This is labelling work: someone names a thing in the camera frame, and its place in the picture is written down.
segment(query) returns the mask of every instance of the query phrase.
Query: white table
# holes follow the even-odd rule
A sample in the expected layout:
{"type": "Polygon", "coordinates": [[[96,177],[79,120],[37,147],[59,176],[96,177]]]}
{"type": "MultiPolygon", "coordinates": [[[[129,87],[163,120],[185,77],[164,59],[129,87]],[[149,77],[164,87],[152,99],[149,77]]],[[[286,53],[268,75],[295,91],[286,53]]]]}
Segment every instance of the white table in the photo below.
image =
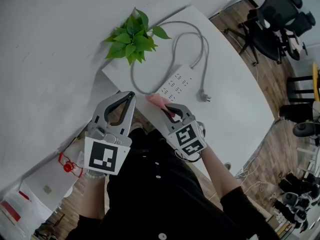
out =
{"type": "MultiPolygon", "coordinates": [[[[210,52],[205,78],[205,92],[212,102],[197,102],[191,96],[192,107],[188,107],[206,126],[206,141],[223,163],[231,163],[235,175],[257,149],[274,117],[270,107],[250,70],[223,34],[194,6],[187,7],[166,21],[186,21],[196,25],[208,39],[210,52]]],[[[183,32],[194,32],[184,24],[163,26],[174,38],[183,32]]],[[[172,40],[154,38],[156,52],[146,52],[146,62],[135,64],[137,85],[151,91],[164,76],[172,58],[172,40]]],[[[200,40],[186,35],[177,46],[176,65],[191,64],[200,51],[200,40]]],[[[195,86],[199,89],[204,58],[194,68],[198,73],[195,86]]],[[[104,69],[107,77],[121,90],[134,91],[136,108],[164,135],[168,130],[163,123],[161,111],[148,103],[143,94],[135,90],[130,79],[130,66],[126,59],[114,59],[104,69]]],[[[207,177],[201,160],[195,166],[207,177]]]]}

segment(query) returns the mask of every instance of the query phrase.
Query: sleeve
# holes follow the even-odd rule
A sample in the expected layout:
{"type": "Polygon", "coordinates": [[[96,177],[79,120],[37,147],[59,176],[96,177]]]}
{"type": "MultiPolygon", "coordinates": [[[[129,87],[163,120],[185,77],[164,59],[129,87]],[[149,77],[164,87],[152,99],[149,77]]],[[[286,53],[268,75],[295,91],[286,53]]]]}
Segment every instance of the sleeve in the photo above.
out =
{"type": "Polygon", "coordinates": [[[253,206],[239,186],[221,199],[224,213],[243,229],[250,239],[255,234],[259,240],[278,240],[277,233],[266,222],[265,217],[253,206]]]}
{"type": "Polygon", "coordinates": [[[65,240],[94,239],[98,233],[100,223],[100,219],[87,218],[79,215],[76,228],[70,231],[65,240]]]}

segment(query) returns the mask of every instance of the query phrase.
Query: pink cloth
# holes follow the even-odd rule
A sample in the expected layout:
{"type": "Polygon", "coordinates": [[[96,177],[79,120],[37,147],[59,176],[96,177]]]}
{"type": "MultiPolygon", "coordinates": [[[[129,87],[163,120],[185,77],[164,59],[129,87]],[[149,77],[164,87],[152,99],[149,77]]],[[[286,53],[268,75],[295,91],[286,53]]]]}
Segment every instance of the pink cloth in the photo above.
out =
{"type": "Polygon", "coordinates": [[[171,102],[166,98],[161,97],[159,93],[146,95],[145,99],[148,102],[152,103],[153,105],[157,106],[158,108],[167,111],[170,114],[170,116],[172,116],[173,118],[175,117],[176,114],[169,111],[165,106],[165,104],[170,104],[171,102]]]}

